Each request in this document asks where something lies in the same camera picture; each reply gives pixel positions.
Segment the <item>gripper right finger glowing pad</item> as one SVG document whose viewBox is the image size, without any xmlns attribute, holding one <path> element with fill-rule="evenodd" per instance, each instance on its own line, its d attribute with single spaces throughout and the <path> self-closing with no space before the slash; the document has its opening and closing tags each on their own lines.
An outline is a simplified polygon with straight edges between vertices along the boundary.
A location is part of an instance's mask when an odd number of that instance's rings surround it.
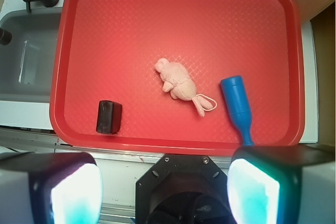
<svg viewBox="0 0 336 224">
<path fill-rule="evenodd" d="M 240 147 L 227 194 L 237 223 L 335 223 L 335 148 Z"/>
</svg>

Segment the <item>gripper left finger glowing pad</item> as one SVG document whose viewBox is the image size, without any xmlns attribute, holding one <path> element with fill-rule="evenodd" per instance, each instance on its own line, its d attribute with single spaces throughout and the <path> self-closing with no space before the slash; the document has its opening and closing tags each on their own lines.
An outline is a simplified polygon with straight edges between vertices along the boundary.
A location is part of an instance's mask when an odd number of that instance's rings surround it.
<svg viewBox="0 0 336 224">
<path fill-rule="evenodd" d="M 1 223 L 98 223 L 102 196 L 88 153 L 1 153 Z"/>
</svg>

